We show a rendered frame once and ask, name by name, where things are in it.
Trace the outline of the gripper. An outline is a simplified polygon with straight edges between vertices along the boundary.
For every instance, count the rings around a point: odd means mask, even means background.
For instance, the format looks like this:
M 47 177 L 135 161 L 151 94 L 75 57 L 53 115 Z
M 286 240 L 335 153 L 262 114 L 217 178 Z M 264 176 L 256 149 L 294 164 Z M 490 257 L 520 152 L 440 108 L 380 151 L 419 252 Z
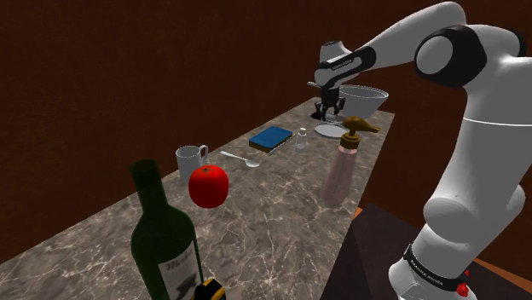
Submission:
M 334 115 L 338 115 L 338 113 L 344 108 L 345 104 L 345 98 L 339 97 L 338 98 L 338 89 L 329 89 L 327 87 L 323 87 L 321 89 L 321 102 L 315 103 L 315 112 L 313 113 L 314 119 L 323 119 L 324 118 L 324 107 L 334 107 Z

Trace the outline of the white plate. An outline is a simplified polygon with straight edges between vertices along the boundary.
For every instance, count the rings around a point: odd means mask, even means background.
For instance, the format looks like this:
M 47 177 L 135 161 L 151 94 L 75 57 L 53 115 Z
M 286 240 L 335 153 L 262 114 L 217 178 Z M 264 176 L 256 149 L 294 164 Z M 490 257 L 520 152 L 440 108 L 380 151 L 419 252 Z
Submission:
M 347 133 L 348 130 L 338 124 L 318 124 L 315 127 L 315 132 L 320 135 L 331 139 L 340 139 L 343 134 Z

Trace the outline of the large white bowl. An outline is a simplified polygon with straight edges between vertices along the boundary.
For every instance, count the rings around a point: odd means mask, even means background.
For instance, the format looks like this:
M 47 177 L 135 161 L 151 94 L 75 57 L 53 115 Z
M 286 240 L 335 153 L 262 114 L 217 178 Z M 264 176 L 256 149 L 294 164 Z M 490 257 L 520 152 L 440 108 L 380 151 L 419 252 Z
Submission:
M 340 113 L 345 117 L 369 118 L 388 99 L 389 94 L 381 89 L 362 85 L 342 85 L 339 95 L 345 98 Z

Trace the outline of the silver knife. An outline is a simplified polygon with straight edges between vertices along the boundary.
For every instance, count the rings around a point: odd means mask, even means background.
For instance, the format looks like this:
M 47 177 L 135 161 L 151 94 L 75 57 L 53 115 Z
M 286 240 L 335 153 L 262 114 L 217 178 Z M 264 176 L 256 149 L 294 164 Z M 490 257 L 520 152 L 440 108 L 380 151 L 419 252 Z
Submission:
M 268 153 L 268 156 L 271 156 L 273 153 L 275 153 L 276 151 L 278 151 L 280 148 L 282 148 L 283 146 L 285 146 L 289 141 L 291 141 L 295 136 L 292 135 L 290 136 L 289 138 L 285 139 L 279 146 L 275 147 L 274 149 L 272 149 L 269 153 Z

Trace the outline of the pink soap dispenser bottle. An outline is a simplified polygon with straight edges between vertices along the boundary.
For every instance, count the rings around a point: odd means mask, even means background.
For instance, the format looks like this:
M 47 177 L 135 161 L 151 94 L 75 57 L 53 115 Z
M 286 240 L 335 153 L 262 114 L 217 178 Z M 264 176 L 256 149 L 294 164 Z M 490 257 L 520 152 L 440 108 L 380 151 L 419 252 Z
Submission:
M 347 131 L 341 135 L 338 151 L 324 184 L 324 200 L 331 207 L 341 205 L 350 192 L 357 148 L 361 141 L 357 132 L 378 133 L 380 131 L 380 128 L 358 117 L 348 117 L 342 125 Z

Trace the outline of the blue and yellow sponge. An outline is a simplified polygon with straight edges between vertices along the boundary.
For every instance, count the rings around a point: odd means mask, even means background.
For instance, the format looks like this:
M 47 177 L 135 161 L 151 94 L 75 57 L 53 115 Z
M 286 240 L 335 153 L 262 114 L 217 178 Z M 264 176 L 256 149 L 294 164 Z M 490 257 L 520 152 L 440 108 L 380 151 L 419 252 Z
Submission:
M 292 137 L 290 130 L 282 129 L 276 126 L 270 126 L 249 139 L 249 146 L 259 151 L 270 153 L 284 141 Z

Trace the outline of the silver spoon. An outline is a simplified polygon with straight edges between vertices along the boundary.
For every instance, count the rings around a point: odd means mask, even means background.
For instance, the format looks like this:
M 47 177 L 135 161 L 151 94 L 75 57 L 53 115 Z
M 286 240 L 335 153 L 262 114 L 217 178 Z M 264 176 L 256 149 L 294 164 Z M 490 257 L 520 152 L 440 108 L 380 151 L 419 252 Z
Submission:
M 242 158 L 240 156 L 237 156 L 237 155 L 234 155 L 232 153 L 225 152 L 225 151 L 221 151 L 220 154 L 222 154 L 224 156 L 227 156 L 227 157 L 230 157 L 230 158 L 240 159 L 240 160 L 244 161 L 246 166 L 248 166 L 250 168 L 256 168 L 256 167 L 258 167 L 260 165 L 258 162 L 255 162 L 255 161 L 250 160 L 250 159 L 245 159 L 245 158 Z

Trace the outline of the red tomato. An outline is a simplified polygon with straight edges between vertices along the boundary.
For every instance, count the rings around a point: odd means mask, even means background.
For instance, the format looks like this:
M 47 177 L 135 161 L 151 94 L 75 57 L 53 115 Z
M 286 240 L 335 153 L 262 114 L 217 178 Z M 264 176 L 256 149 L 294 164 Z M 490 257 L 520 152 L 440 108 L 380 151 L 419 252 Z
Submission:
M 188 192 L 199 207 L 212 209 L 223 204 L 228 196 L 228 176 L 216 165 L 204 165 L 189 178 Z

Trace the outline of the white mug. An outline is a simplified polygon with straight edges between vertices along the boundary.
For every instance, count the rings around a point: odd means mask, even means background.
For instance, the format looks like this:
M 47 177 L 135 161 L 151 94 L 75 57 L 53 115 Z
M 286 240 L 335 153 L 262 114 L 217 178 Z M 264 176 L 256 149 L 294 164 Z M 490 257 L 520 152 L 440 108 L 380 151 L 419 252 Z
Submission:
M 179 175 L 183 182 L 188 183 L 192 173 L 205 164 L 208 153 L 209 147 L 206 145 L 183 146 L 176 150 Z

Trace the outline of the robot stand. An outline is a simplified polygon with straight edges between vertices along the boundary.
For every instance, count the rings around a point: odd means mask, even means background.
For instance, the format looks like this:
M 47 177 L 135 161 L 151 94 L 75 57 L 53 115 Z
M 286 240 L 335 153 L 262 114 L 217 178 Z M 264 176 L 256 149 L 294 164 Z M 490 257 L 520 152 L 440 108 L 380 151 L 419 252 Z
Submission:
M 354 218 L 321 300 L 397 300 L 388 270 L 419 230 L 370 204 Z M 478 300 L 532 300 L 532 293 L 472 263 L 467 283 Z

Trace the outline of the dark green wine bottle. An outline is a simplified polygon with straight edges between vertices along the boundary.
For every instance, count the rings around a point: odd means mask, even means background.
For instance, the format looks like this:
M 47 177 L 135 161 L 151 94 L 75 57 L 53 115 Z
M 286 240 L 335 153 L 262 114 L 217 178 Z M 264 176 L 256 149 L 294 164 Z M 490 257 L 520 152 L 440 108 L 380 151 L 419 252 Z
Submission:
M 191 300 L 203 282 L 194 224 L 170 205 L 153 159 L 130 167 L 142 215 L 130 239 L 136 266 L 152 300 Z

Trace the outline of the yellow and black tape measure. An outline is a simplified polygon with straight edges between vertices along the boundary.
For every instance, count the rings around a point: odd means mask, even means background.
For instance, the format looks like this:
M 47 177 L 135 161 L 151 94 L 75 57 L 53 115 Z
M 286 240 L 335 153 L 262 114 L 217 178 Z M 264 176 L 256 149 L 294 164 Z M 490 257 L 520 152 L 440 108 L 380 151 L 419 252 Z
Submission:
M 215 279 L 198 285 L 190 300 L 227 300 L 224 287 Z

